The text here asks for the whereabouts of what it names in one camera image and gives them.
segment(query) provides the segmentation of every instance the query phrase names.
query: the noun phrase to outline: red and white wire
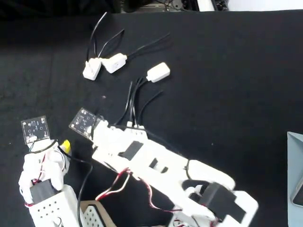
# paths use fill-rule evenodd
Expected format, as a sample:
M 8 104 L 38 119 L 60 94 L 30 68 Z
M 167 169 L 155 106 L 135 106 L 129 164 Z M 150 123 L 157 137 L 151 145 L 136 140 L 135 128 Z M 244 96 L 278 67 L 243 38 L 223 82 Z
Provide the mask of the red and white wire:
M 110 192 L 110 190 L 113 188 L 113 186 L 116 184 L 116 182 L 118 181 L 118 179 L 120 178 L 120 176 L 123 174 L 123 173 L 125 173 L 125 172 L 128 172 L 128 173 L 130 173 L 130 169 L 129 168 L 125 168 L 124 170 L 122 170 L 118 175 L 117 175 L 117 177 L 115 178 L 115 180 L 114 180 L 114 182 L 112 183 L 112 185 L 107 189 L 107 190 L 105 190 L 104 192 L 102 192 L 102 193 L 100 193 L 96 198 L 95 198 L 95 200 L 100 200 L 100 199 L 102 199 L 102 198 L 104 198 L 105 196 L 106 196 L 106 194 L 108 193 L 108 192 Z M 128 179 L 129 179 L 129 175 L 128 175 L 128 178 L 126 179 L 126 181 L 124 182 L 124 184 L 126 185 L 126 183 L 127 183 L 127 181 L 128 181 Z
M 24 206 L 27 207 L 27 208 L 30 208 L 30 207 L 34 206 L 34 204 L 33 203 L 32 204 L 28 204 L 28 203 L 25 202 Z
M 170 213 L 176 212 L 176 211 L 182 211 L 182 209 L 165 210 L 165 209 L 161 209 L 161 208 L 155 206 L 155 205 L 153 204 L 153 202 L 152 202 L 152 187 L 151 187 L 148 183 L 146 183 L 142 178 L 140 178 L 140 180 L 145 184 L 145 186 L 146 186 L 146 188 L 147 188 L 147 190 L 148 190 L 148 195 L 149 195 L 149 206 L 150 206 L 151 208 L 154 208 L 154 209 L 156 209 L 156 210 L 162 210 L 162 211 L 164 211 L 164 212 L 170 212 Z
M 41 168 L 40 168 L 40 174 L 39 174 L 39 177 L 37 179 L 34 179 L 33 180 L 33 184 L 37 183 L 39 180 L 40 180 L 40 177 L 42 175 L 42 168 L 43 168 L 43 162 L 45 161 L 45 156 L 46 156 L 46 153 L 44 154 L 43 156 L 43 159 L 42 159 L 42 162 L 41 162 Z

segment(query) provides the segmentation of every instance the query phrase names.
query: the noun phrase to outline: hole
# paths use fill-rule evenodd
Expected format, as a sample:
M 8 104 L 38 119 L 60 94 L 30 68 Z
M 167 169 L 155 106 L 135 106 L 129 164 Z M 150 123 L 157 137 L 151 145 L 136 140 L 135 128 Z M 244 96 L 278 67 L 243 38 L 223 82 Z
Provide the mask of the hole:
M 164 167 L 164 168 L 162 169 L 161 173 L 163 174 L 163 173 L 166 173 L 167 171 L 168 171 L 168 168 L 167 168 L 167 167 Z

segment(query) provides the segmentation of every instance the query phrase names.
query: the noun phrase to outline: black wire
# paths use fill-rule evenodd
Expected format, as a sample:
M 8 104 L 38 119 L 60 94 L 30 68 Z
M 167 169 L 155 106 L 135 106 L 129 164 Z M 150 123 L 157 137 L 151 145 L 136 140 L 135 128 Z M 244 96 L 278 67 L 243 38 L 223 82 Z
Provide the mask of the black wire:
M 143 80 L 143 78 L 138 78 L 136 81 L 136 85 L 133 89 L 132 95 L 131 95 L 131 99 L 129 102 L 129 121 L 132 122 L 133 121 L 133 105 L 134 105 L 134 96 L 137 93 L 137 89 L 141 83 L 141 81 Z
M 187 160 L 187 163 L 186 163 L 186 166 L 185 166 L 185 172 L 186 172 L 186 176 L 189 180 L 192 180 L 192 178 L 190 177 L 189 175 L 189 162 L 190 162 L 190 159 Z
M 32 154 L 38 154 L 38 153 L 41 153 L 41 152 L 43 152 L 43 151 L 45 151 L 45 150 L 51 148 L 53 145 L 56 144 L 57 140 L 54 140 L 54 141 L 51 143 L 51 145 L 47 146 L 46 148 L 43 148 L 43 149 L 38 150 L 38 151 L 31 151 L 31 150 L 33 149 L 33 147 L 34 147 L 34 143 L 35 143 L 35 142 L 36 142 L 36 141 L 33 142 L 33 144 L 31 145 L 31 147 L 30 147 L 30 149 L 29 149 L 29 152 L 32 153 Z
M 192 219 L 195 221 L 197 227 L 200 227 L 200 225 L 198 224 L 198 222 L 197 222 L 197 220 L 194 218 L 194 216 L 191 216 L 191 217 L 192 217 Z
M 130 103 L 130 97 L 131 97 L 131 92 L 132 92 L 132 86 L 133 86 L 133 82 L 131 82 L 130 85 L 129 85 L 128 95 L 127 95 L 127 101 L 126 101 L 126 104 L 125 104 L 124 112 L 123 112 L 122 116 L 114 123 L 114 125 L 119 124 L 120 121 L 122 121 L 122 119 L 124 118 L 125 114 L 127 113 L 128 105 L 129 105 L 129 103 Z
M 97 55 L 97 39 L 95 35 L 94 35 L 94 54 L 95 56 Z
M 99 21 L 96 23 L 95 27 L 94 27 L 94 30 L 92 31 L 91 35 L 90 35 L 90 38 L 89 38 L 89 45 L 87 47 L 87 51 L 86 51 L 86 61 L 89 61 L 89 49 L 90 49 L 90 45 L 91 45 L 91 41 L 93 40 L 94 38 L 94 34 L 95 34 L 95 31 L 96 29 L 98 28 L 98 25 L 100 24 L 100 22 L 103 20 L 103 18 L 106 16 L 107 12 L 105 12 L 102 17 L 99 19 Z
M 122 29 L 120 32 L 118 32 L 118 33 L 115 34 L 113 37 L 111 37 L 111 38 L 103 45 L 101 51 L 100 51 L 99 54 L 98 54 L 98 58 L 101 56 L 101 54 L 102 54 L 103 50 L 105 49 L 106 45 L 107 45 L 110 41 L 112 41 L 113 39 L 115 39 L 115 38 L 116 38 L 118 35 L 120 35 L 120 34 L 121 34 L 121 35 L 124 34 L 124 29 Z
M 143 86 L 143 84 L 145 84 L 147 82 L 147 80 L 144 78 L 140 78 L 138 79 L 137 81 L 137 85 L 136 85 L 136 88 L 133 92 L 133 96 L 132 96 L 132 106 L 131 106 L 131 114 L 132 114 L 132 118 L 131 118 L 131 121 L 134 120 L 134 124 L 137 125 L 137 119 L 136 119 L 136 109 L 135 109 L 135 100 L 136 100 L 136 94 L 137 94 L 137 91 L 140 89 L 140 87 Z
M 132 55 L 138 53 L 140 50 L 147 48 L 153 44 L 156 44 L 157 42 L 160 42 L 161 40 L 165 39 L 166 37 L 168 37 L 170 35 L 170 33 L 167 33 L 166 35 L 160 37 L 159 39 L 156 39 L 155 41 L 150 42 L 149 44 L 145 44 L 143 46 L 140 46 L 138 49 L 136 49 L 134 52 L 130 53 L 127 58 L 130 58 Z
M 154 100 L 156 97 L 158 97 L 163 91 L 159 91 L 158 93 L 156 93 L 153 97 L 151 97 L 145 104 L 144 106 L 141 108 L 139 115 L 138 115 L 138 124 L 141 125 L 141 117 L 142 117 L 142 113 L 145 110 L 146 106 L 152 101 Z
M 58 146 L 58 149 L 61 151 L 62 154 L 64 154 L 66 157 L 69 157 L 70 159 L 74 160 L 74 161 L 77 161 L 77 162 L 80 162 L 80 163 L 85 163 L 87 165 L 90 166 L 90 169 L 88 171 L 88 173 L 86 174 L 84 180 L 83 180 L 83 183 L 82 183 L 82 186 L 80 188 L 80 191 L 79 191 L 79 195 L 78 195 L 78 202 L 77 202 L 77 216 L 78 216 L 78 222 L 79 222 L 79 225 L 80 227 L 83 227 L 82 223 L 81 223 L 81 218 L 80 218 L 80 202 L 81 202 L 81 197 L 82 197 L 82 193 L 83 193 L 83 189 L 84 189 L 84 186 L 85 186 L 85 183 L 90 175 L 90 173 L 93 171 L 93 165 L 90 163 L 90 162 L 87 162 L 87 161 L 84 161 L 82 159 L 78 159 L 76 157 L 73 157 L 67 153 L 65 153 L 60 146 Z

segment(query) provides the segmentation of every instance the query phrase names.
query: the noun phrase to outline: robotic arm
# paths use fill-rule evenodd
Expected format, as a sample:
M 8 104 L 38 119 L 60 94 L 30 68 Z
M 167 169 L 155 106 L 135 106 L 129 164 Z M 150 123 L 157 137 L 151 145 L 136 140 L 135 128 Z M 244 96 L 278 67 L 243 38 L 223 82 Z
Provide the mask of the robotic arm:
M 193 227 L 248 227 L 258 203 L 246 192 L 233 191 L 234 180 L 197 160 L 188 160 L 148 139 L 138 129 L 109 127 L 100 120 L 94 128 L 93 159 L 121 172 L 125 168 L 174 204 L 174 220 Z

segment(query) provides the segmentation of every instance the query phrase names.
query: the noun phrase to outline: cable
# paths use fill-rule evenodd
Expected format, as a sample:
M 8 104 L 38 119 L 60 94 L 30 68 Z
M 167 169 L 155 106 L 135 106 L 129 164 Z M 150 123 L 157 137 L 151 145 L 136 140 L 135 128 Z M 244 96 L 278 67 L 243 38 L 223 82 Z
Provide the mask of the cable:
M 103 18 L 106 16 L 107 12 L 105 12 L 102 17 L 99 19 L 99 21 L 96 23 L 95 27 L 94 27 L 94 30 L 92 31 L 91 35 L 90 35 L 90 38 L 89 38 L 89 45 L 87 47 L 87 51 L 86 51 L 86 61 L 89 61 L 89 49 L 90 49 L 90 45 L 91 45 L 91 41 L 93 40 L 94 38 L 94 34 L 95 34 L 95 31 L 96 29 L 98 28 L 100 22 L 103 20 Z
M 25 203 L 24 203 L 24 206 L 27 207 L 27 208 L 30 208 L 30 207 L 34 206 L 34 204 L 33 204 L 33 203 L 28 204 L 27 202 L 25 202 Z
M 41 168 L 40 168 L 39 177 L 38 177 L 37 179 L 34 179 L 34 180 L 33 180 L 33 184 L 36 184 L 36 183 L 40 180 L 40 177 L 41 177 L 41 175 L 42 175 L 43 162 L 45 161 L 45 156 L 46 156 L 46 154 L 44 154 L 43 159 L 42 159 L 42 162 L 41 162 Z
M 156 39 L 155 41 L 150 42 L 149 44 L 140 46 L 139 48 L 137 48 L 135 51 L 133 51 L 132 53 L 130 53 L 127 58 L 130 58 L 132 55 L 138 53 L 140 50 L 147 48 L 149 46 L 152 46 L 153 44 L 156 44 L 157 42 L 160 42 L 161 40 L 165 39 L 166 37 L 168 37 L 170 35 L 170 33 L 167 33 L 166 35 L 160 37 L 159 39 Z
M 130 174 L 127 175 L 127 178 L 126 178 L 126 180 L 124 181 L 124 183 L 123 183 L 123 185 L 122 185 L 121 188 L 119 188 L 118 190 L 115 190 L 115 191 L 109 191 L 109 192 L 107 192 L 106 194 L 104 194 L 103 196 L 101 196 L 98 200 L 101 200 L 101 199 L 103 199 L 104 197 L 106 197 L 106 196 L 108 196 L 108 195 L 110 195 L 110 194 L 114 194 L 114 193 L 121 192 L 121 191 L 125 188 L 125 186 L 126 186 L 128 180 L 129 180 L 129 178 L 130 178 Z
M 120 121 L 124 118 L 125 114 L 127 113 L 128 105 L 130 103 L 132 86 L 133 86 L 133 82 L 131 82 L 130 85 L 129 85 L 128 95 L 127 95 L 127 101 L 126 101 L 126 104 L 125 104 L 124 112 L 123 112 L 122 116 L 114 123 L 114 125 L 119 124 Z
M 192 217 L 192 219 L 195 221 L 197 227 L 200 227 L 199 224 L 198 224 L 198 222 L 197 222 L 197 220 L 194 218 L 194 216 L 191 216 L 191 217 Z
M 146 78 L 139 78 L 136 83 L 136 87 L 133 90 L 132 98 L 130 100 L 130 115 L 129 121 L 132 122 L 134 119 L 134 123 L 137 124 L 136 114 L 135 114 L 135 98 L 137 91 L 147 82 Z
M 70 159 L 74 160 L 74 161 L 77 161 L 77 162 L 80 162 L 80 163 L 85 163 L 87 165 L 90 166 L 90 169 L 88 171 L 88 173 L 86 174 L 85 178 L 83 179 L 83 183 L 82 183 L 82 186 L 80 188 L 80 191 L 79 191 L 79 195 L 78 195 L 78 202 L 77 202 L 77 216 L 78 216 L 78 222 L 79 222 L 79 225 L 80 227 L 83 227 L 82 223 L 81 223 L 81 219 L 80 219 L 80 202 L 81 202 L 81 197 L 82 197 L 82 193 L 83 193 L 83 189 L 84 189 L 84 186 L 85 186 L 85 183 L 90 175 L 90 173 L 93 171 L 93 165 L 90 163 L 90 162 L 87 162 L 87 161 L 84 161 L 84 160 L 81 160 L 81 159 L 78 159 L 76 157 L 73 157 L 67 153 L 65 153 L 60 146 L 57 147 L 60 152 L 62 154 L 64 154 L 66 157 L 69 157 Z
M 189 180 L 192 180 L 192 178 L 190 177 L 190 175 L 189 175 L 189 162 L 190 162 L 190 159 L 188 159 L 187 160 L 187 164 L 186 164 L 186 166 L 185 166 L 185 172 L 186 172 L 186 176 L 187 176 L 187 178 L 189 179 Z
M 153 97 L 151 97 L 144 105 L 143 107 L 141 108 L 140 112 L 139 112 L 139 115 L 138 115 L 138 124 L 141 125 L 141 117 L 142 117 L 142 113 L 143 111 L 145 110 L 146 106 L 152 101 L 154 100 L 156 97 L 158 97 L 163 91 L 159 91 L 158 93 L 156 93 Z
M 35 140 L 35 141 L 33 142 L 33 144 L 32 144 L 32 145 L 30 146 L 30 148 L 29 148 L 29 152 L 32 153 L 32 154 L 38 154 L 38 153 L 41 153 L 41 152 L 43 152 L 43 151 L 45 151 L 45 150 L 51 148 L 53 145 L 56 144 L 57 140 L 54 140 L 54 141 L 51 143 L 51 145 L 47 146 L 46 148 L 43 148 L 43 149 L 38 150 L 38 151 L 32 151 L 35 142 L 37 142 L 37 140 Z
M 164 212 L 170 212 L 170 213 L 173 213 L 173 212 L 176 212 L 176 211 L 182 211 L 182 209 L 175 209 L 175 210 L 165 210 L 165 209 L 162 209 L 162 208 L 159 208 L 159 207 L 156 207 L 153 202 L 152 202 L 152 187 L 146 183 L 142 178 L 139 178 L 146 186 L 147 190 L 148 190 L 148 195 L 149 195 L 149 206 L 151 208 L 154 208 L 156 210 L 162 210 Z
M 123 35 L 124 34 L 124 29 L 122 29 L 120 32 L 118 32 L 117 34 L 115 34 L 113 37 L 111 37 L 104 45 L 103 45 L 103 47 L 102 47 L 102 49 L 101 49 L 101 51 L 99 52 L 99 54 L 98 54 L 98 58 L 101 56 L 101 53 L 103 52 L 103 50 L 105 49 L 105 47 L 106 47 L 106 45 L 110 42 L 110 41 L 112 41 L 113 39 L 115 39 L 118 35 Z
M 104 192 L 102 192 L 102 193 L 100 193 L 96 198 L 95 198 L 95 200 L 100 200 L 101 199 L 101 197 L 104 195 L 104 194 L 106 194 L 107 192 L 109 192 L 113 187 L 114 187 L 114 185 L 116 184 L 116 182 L 118 181 L 118 179 L 120 178 L 120 176 L 123 174 L 123 173 L 125 173 L 126 171 L 128 171 L 129 170 L 129 168 L 125 168 L 124 170 L 122 170 L 120 173 L 118 173 L 118 175 L 117 175 L 117 177 L 115 178 L 115 180 L 114 180 L 114 182 L 112 183 L 112 185 L 107 189 L 107 190 L 105 190 Z

